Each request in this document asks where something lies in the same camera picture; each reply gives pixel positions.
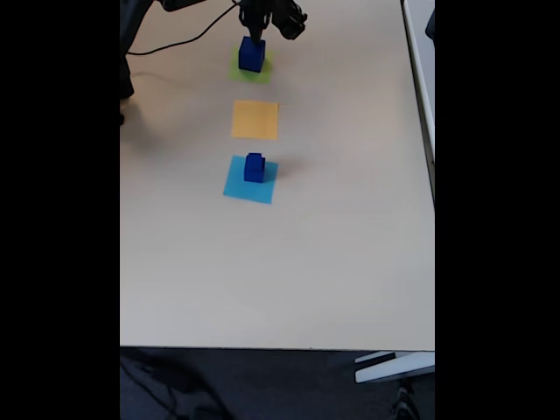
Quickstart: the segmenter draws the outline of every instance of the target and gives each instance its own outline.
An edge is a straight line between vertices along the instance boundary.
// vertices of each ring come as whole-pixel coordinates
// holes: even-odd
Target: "yellow square paper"
[[[278,104],[262,101],[235,101],[231,137],[277,140]]]

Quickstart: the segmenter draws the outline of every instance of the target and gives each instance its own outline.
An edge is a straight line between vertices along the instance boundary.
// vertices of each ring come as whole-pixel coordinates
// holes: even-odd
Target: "table surface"
[[[121,345],[434,350],[435,213],[398,0],[299,0],[263,34],[268,85],[228,78],[237,10],[130,57],[121,127]],[[131,51],[230,3],[150,9]],[[234,100],[279,102],[278,139],[232,138]],[[271,205],[222,195],[233,155],[278,162]]]

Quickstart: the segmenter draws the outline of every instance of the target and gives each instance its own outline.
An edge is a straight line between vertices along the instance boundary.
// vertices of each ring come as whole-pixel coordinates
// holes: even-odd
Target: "green square paper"
[[[271,50],[264,52],[264,62],[260,73],[250,72],[249,70],[241,70],[239,68],[239,47],[235,46],[231,51],[231,63],[229,67],[229,78],[232,81],[248,81],[249,83],[270,83],[270,74],[272,72]]]

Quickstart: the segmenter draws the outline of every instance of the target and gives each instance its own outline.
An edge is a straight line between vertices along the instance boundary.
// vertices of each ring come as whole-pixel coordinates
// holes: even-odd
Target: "blue square paper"
[[[274,183],[277,179],[278,164],[264,163],[264,182],[248,182],[243,179],[245,170],[245,157],[233,156],[229,166],[224,195],[236,199],[251,200],[258,203],[272,203]]]

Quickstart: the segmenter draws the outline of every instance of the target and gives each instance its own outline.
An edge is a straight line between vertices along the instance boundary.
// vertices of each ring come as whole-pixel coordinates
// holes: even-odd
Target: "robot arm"
[[[128,52],[140,24],[148,12],[153,0],[119,0],[120,1],[120,35],[121,55]],[[178,11],[206,0],[158,0],[165,11]],[[248,28],[251,39],[258,43],[263,30],[272,24],[278,28],[286,39],[295,39],[304,31],[307,15],[293,0],[241,0],[239,20]]]

